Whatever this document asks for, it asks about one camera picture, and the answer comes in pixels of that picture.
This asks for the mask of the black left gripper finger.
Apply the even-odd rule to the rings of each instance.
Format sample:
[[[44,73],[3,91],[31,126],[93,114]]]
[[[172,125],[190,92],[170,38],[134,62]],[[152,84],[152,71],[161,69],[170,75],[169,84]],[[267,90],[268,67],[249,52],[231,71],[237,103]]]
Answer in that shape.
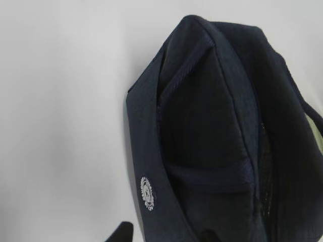
[[[107,238],[107,242],[132,242],[133,241],[133,223],[123,221]]]

